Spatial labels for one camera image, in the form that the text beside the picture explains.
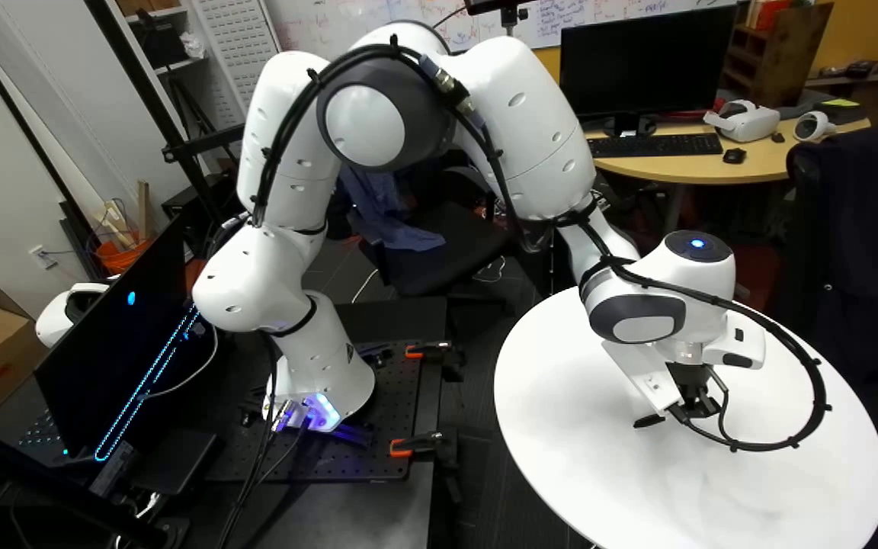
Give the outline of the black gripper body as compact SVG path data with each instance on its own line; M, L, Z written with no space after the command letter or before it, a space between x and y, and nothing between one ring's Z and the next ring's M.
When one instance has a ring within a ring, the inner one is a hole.
M671 363L671 380L675 380L685 405L711 400L711 392L709 392L711 370L709 367Z

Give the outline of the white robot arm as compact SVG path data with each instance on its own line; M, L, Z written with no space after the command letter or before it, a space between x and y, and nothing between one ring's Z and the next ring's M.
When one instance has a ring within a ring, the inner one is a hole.
M265 60L244 118L236 197L244 223L209 261L193 298L225 332L277 344L265 418L331 433L375 394L336 306L301 284L331 232L331 200L352 167L400 175L462 154L520 223L560 236L588 326L650 413L717 414L711 380L738 355L735 252L713 236L671 232L642 252L601 212L585 130L516 36L449 48L396 21L346 55L281 52Z

